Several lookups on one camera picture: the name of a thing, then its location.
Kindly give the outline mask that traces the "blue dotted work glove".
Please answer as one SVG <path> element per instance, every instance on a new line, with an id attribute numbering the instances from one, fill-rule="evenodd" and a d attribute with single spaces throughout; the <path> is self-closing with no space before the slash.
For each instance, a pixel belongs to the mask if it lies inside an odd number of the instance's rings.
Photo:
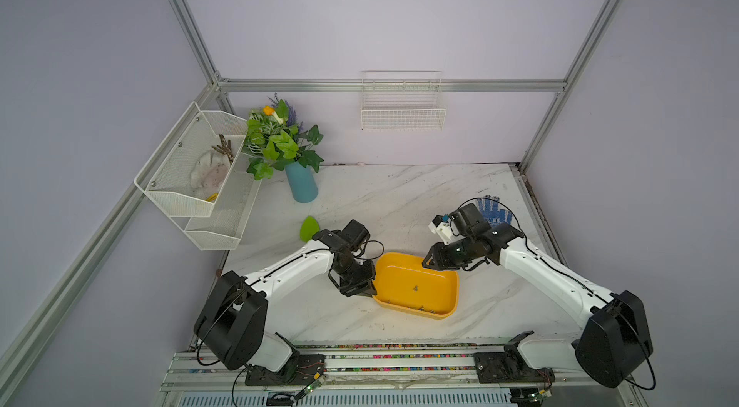
<path id="1" fill-rule="evenodd" d="M 512 224 L 513 222 L 513 215 L 500 203 L 499 197 L 491 197 L 490 195 L 479 197 L 477 199 L 477 208 L 481 216 L 489 222 L 490 226 Z"/>

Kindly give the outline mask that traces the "yellow plastic storage box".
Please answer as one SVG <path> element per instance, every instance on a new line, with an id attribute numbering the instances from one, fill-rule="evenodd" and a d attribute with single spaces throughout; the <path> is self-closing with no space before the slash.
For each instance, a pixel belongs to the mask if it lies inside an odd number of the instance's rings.
<path id="1" fill-rule="evenodd" d="M 459 276 L 423 266 L 421 257 L 389 252 L 376 263 L 375 302 L 398 312 L 444 320 L 457 309 Z"/>

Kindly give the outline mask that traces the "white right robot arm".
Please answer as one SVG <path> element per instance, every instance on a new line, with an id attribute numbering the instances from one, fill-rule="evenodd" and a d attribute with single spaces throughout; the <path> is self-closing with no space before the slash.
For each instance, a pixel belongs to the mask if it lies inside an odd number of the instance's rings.
<path id="1" fill-rule="evenodd" d="M 423 259 L 424 268 L 471 272 L 494 264 L 523 278 L 575 322 L 575 334 L 536 339 L 527 331 L 511 340 L 507 352 L 526 369 L 579 370 L 617 388 L 650 364 L 654 345 L 644 303 L 634 293 L 616 294 L 576 274 L 535 249 L 517 225 L 490 224 L 473 201 L 435 216 L 429 229 L 440 240 Z"/>

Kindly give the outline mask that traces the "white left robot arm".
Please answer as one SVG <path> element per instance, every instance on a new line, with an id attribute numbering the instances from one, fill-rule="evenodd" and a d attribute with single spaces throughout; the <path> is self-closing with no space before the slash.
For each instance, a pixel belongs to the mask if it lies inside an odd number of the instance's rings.
<path id="1" fill-rule="evenodd" d="M 295 253 L 263 270 L 225 272 L 196 319 L 194 335 L 227 370 L 256 366 L 292 374 L 299 351 L 286 338 L 266 331 L 269 307 L 322 275 L 345 297 L 372 297 L 375 264 L 362 256 L 370 241 L 365 225 L 351 220 L 341 230 L 319 231 Z"/>

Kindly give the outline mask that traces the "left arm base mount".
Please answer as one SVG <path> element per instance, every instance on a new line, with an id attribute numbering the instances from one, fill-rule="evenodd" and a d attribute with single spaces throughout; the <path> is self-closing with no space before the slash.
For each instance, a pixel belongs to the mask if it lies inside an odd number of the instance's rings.
<path id="1" fill-rule="evenodd" d="M 301 353 L 279 334 L 265 334 L 255 355 L 247 362 L 247 387 L 307 385 L 325 372 L 324 354 Z"/>

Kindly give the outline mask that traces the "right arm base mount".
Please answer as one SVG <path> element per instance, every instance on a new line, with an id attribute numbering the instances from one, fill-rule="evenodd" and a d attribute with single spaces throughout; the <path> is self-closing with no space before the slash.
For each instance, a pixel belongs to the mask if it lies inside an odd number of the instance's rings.
<path id="1" fill-rule="evenodd" d="M 520 343 L 533 335 L 533 331 L 522 332 L 503 346 L 503 351 L 476 352 L 473 355 L 478 382 L 482 384 L 543 383 L 552 386 L 555 377 L 552 369 L 531 368 L 519 352 Z"/>

